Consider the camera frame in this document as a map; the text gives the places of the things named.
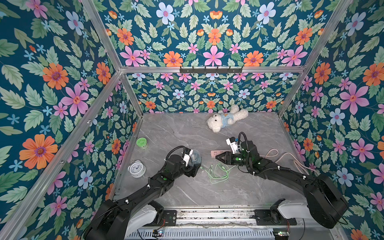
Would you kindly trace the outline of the pink power strip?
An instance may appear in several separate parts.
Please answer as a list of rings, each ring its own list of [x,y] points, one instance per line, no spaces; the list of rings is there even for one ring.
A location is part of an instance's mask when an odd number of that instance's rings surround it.
[[[226,152],[229,152],[232,154],[232,151],[229,151],[229,150],[213,150],[211,151],[211,157],[217,157],[219,156],[220,154],[223,154],[223,153],[226,153]],[[297,168],[297,170],[300,172],[300,173],[306,173],[308,174],[309,171],[312,171],[314,173],[317,173],[319,174],[320,172],[318,170],[314,170],[314,169],[311,169],[309,167],[306,167],[302,162],[300,162],[293,154],[291,153],[283,153],[276,161],[275,163],[279,162],[280,160],[282,160],[286,155],[289,155],[293,158],[293,161],[294,161],[294,164]],[[261,155],[261,157],[264,157],[264,158],[268,158],[268,157],[278,157],[279,156],[279,151],[277,149],[270,149],[266,155]]]

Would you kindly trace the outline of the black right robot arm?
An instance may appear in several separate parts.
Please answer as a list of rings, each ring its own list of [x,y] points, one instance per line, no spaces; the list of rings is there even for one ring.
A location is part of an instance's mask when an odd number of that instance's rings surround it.
[[[320,174],[310,176],[262,157],[252,141],[234,142],[227,139],[232,150],[215,156],[225,165],[247,168],[254,177],[275,181],[302,194],[307,200],[311,217],[321,226],[332,229],[348,210],[348,202],[330,178]]]

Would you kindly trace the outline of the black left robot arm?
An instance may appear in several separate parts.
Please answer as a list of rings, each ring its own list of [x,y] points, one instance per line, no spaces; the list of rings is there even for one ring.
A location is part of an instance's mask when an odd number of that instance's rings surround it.
[[[177,178],[195,177],[201,167],[198,151],[185,146],[171,150],[163,167],[148,183],[131,195],[117,200],[106,200],[84,231],[85,240],[124,240],[139,228],[159,222],[164,208],[156,199],[169,191]]]

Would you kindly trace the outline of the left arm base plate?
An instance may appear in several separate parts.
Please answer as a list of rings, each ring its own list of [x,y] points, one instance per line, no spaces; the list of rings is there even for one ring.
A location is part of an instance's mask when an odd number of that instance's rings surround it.
[[[174,227],[177,221],[176,210],[164,210],[157,215],[156,226],[157,227]]]

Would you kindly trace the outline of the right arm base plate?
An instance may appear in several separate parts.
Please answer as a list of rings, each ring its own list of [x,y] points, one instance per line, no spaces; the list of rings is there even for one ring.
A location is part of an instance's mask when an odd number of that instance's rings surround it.
[[[258,226],[296,226],[296,219],[285,219],[277,210],[254,210],[253,219]]]

